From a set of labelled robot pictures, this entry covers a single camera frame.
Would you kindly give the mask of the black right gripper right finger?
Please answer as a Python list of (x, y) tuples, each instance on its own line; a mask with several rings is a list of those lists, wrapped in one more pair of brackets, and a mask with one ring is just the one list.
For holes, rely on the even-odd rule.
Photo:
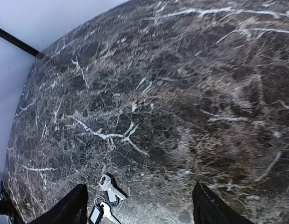
[(253, 224), (230, 208), (205, 184), (197, 182), (193, 192), (193, 217), (196, 224)]

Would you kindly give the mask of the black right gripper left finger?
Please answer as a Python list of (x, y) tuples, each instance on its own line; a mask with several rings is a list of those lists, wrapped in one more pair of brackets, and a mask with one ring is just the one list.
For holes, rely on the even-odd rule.
[(86, 224), (87, 204), (87, 186), (78, 184), (50, 210), (30, 224)]

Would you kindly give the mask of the metal keyring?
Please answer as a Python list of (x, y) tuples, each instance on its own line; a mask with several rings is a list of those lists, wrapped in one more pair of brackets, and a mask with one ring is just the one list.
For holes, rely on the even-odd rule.
[(102, 202), (106, 202), (105, 197), (102, 196), (102, 195), (97, 195), (97, 196), (94, 198), (94, 200), (93, 200), (94, 206), (95, 206), (96, 208), (100, 207), (100, 204), (101, 204)]

